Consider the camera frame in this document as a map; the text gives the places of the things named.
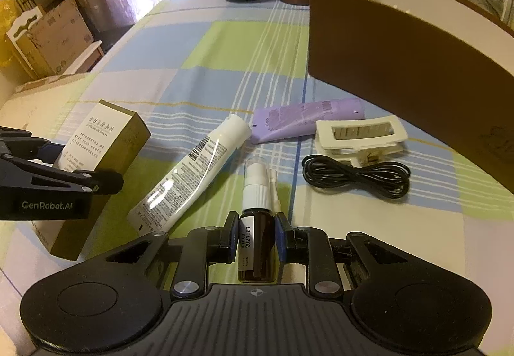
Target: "cardboard box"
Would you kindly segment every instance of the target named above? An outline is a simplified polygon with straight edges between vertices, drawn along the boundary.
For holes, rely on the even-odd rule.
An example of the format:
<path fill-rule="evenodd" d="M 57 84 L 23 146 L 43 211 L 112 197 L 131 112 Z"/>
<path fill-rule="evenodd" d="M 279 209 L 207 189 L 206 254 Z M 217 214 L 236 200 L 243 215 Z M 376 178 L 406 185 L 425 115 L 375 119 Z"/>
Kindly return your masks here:
<path fill-rule="evenodd" d="M 58 75 L 93 42 L 75 0 L 65 0 L 17 40 L 40 77 Z"/>
<path fill-rule="evenodd" d="M 139 115 L 101 100 L 71 136 L 54 167 L 113 169 L 124 174 L 150 138 Z M 33 221 L 45 248 L 54 256 L 76 260 L 109 195 L 95 195 L 86 220 Z"/>
<path fill-rule="evenodd" d="M 310 0 L 309 73 L 514 192 L 514 31 L 467 0 Z"/>

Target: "metal screw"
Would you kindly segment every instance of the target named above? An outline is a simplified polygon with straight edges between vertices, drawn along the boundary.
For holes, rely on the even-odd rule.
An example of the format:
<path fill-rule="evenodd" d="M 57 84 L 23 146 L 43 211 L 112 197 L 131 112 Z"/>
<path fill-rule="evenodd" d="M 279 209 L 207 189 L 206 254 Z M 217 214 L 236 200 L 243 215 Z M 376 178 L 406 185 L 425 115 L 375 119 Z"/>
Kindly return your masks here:
<path fill-rule="evenodd" d="M 173 286 L 173 289 L 180 295 L 192 294 L 193 292 L 198 291 L 199 288 L 200 287 L 198 286 L 198 283 L 193 282 L 191 280 L 184 280 L 182 282 L 177 282 Z"/>
<path fill-rule="evenodd" d="M 316 283 L 314 289 L 320 294 L 335 294 L 337 291 L 339 291 L 339 285 L 330 280 L 324 280 L 322 282 Z"/>

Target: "open brown box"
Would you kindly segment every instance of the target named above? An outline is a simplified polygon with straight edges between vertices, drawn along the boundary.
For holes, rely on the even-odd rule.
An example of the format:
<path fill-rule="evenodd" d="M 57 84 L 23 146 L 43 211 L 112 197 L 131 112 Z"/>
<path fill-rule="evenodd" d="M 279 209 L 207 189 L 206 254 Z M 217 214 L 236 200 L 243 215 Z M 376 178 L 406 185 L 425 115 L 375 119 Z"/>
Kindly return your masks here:
<path fill-rule="evenodd" d="M 310 0 L 308 69 L 514 192 L 513 37 L 466 0 Z"/>

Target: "barcode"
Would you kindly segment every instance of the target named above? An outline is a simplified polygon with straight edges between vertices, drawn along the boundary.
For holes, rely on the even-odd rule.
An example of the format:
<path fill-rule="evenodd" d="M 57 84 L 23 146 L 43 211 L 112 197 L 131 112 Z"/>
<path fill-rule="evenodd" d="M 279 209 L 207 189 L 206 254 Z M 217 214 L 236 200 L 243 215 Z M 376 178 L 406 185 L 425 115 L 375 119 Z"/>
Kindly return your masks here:
<path fill-rule="evenodd" d="M 321 108 L 323 108 L 323 112 L 332 112 L 332 103 L 330 101 L 323 101 Z"/>
<path fill-rule="evenodd" d="M 196 147 L 191 150 L 188 154 L 188 156 L 190 158 L 192 158 L 193 160 L 196 160 L 198 155 L 201 153 L 201 151 L 204 149 L 205 145 L 207 144 L 207 142 L 210 140 L 209 136 L 207 136 L 206 138 L 204 138 L 202 141 L 200 141 L 200 143 L 198 143 L 196 145 Z"/>

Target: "purple squeeze tube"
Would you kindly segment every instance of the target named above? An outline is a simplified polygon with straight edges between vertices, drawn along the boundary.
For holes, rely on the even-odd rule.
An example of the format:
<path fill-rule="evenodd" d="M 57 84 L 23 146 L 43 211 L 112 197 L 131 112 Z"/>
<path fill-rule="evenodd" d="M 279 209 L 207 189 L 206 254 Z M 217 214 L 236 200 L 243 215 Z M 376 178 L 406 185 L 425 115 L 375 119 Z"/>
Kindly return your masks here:
<path fill-rule="evenodd" d="M 316 121 L 364 120 L 360 99 L 333 99 L 284 107 L 260 108 L 253 113 L 253 144 L 316 133 Z"/>

